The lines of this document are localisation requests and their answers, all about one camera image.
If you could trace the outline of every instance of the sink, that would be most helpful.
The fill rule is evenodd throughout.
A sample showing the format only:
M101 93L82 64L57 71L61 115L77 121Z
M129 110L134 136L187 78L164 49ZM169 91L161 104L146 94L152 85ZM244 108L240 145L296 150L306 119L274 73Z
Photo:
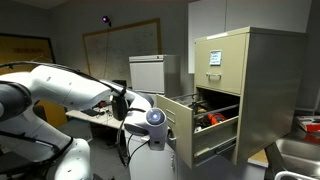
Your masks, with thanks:
M276 145L287 171L320 179L320 144L282 138Z

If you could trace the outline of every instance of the drawer label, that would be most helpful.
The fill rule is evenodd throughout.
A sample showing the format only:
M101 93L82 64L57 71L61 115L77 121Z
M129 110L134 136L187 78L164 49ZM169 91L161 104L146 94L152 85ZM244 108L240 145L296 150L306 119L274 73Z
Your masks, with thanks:
M221 65L221 50L213 50L210 52L210 66L220 66Z

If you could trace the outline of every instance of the beige filing cabinet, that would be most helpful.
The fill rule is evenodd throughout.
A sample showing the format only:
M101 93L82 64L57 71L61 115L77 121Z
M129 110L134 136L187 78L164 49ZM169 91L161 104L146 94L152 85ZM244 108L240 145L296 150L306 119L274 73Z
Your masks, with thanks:
M305 47L305 34L253 27L196 39L193 103L157 96L177 156L190 168L217 155L238 164L287 134ZM215 112L227 120L198 127Z

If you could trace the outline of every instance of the desk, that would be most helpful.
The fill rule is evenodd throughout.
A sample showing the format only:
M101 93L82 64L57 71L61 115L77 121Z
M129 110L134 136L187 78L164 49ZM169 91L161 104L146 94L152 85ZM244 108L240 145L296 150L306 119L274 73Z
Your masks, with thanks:
M96 115L96 116L89 116L81 111L71 110L66 113L67 116L78 118L81 120L89 121L92 123L108 126L111 128L119 129L122 121L118 121L112 115L112 107L107 106L97 110L99 112L106 112L104 115Z

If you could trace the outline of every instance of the bulletin board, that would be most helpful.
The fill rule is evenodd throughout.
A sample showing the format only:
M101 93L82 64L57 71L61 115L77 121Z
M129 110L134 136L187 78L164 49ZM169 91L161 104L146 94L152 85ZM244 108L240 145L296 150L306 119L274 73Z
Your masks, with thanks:
M23 36L0 33L0 64L34 61L43 63L55 63L51 42L49 38ZM1 68L0 75L18 71L31 71L35 66L14 66L11 68ZM39 105L43 105L47 122L57 127L67 122L65 108L55 103L41 100Z
M97 79L126 80L129 57L161 54L160 19L83 34L88 72Z

